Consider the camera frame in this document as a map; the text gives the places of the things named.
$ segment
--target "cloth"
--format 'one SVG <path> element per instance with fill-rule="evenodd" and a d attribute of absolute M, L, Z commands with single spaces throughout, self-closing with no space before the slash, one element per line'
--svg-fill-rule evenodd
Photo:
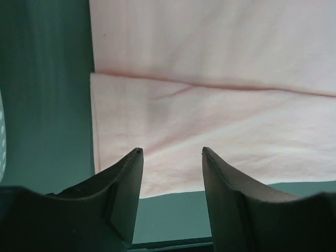
<path fill-rule="evenodd" d="M 335 1 L 90 9 L 97 172 L 138 146 L 141 197 L 198 191 L 208 146 L 264 183 L 336 180 Z"/>

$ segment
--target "towel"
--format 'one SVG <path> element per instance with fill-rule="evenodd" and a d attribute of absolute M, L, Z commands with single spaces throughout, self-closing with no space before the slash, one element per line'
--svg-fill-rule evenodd
<path fill-rule="evenodd" d="M 91 0 L 96 172 L 203 190 L 201 149 L 271 184 L 336 180 L 336 2 Z"/>

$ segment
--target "folded cloth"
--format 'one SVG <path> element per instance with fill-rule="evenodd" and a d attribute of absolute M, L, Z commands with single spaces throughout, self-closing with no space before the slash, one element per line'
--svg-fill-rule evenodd
<path fill-rule="evenodd" d="M 336 96 L 334 0 L 91 0 L 96 72 Z"/>
<path fill-rule="evenodd" d="M 91 75 L 96 172 L 144 149 L 141 197 L 201 191 L 203 146 L 272 184 L 336 180 L 336 99 Z"/>

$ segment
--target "green surface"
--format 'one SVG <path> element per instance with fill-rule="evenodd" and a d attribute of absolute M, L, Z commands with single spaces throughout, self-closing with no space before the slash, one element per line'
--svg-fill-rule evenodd
<path fill-rule="evenodd" d="M 1 185 L 58 193 L 93 175 L 88 0 L 1 0 L 0 31 Z M 306 196 L 336 191 L 336 182 L 273 187 Z M 136 221 L 134 243 L 211 235 L 204 192 L 141 199 Z"/>

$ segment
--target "pink cloth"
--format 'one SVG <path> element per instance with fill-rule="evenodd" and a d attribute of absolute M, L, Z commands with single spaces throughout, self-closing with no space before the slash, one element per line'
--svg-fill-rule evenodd
<path fill-rule="evenodd" d="M 267 184 L 336 180 L 335 9 L 92 0 L 96 171 L 138 146 L 141 197 L 203 190 L 209 146 Z"/>

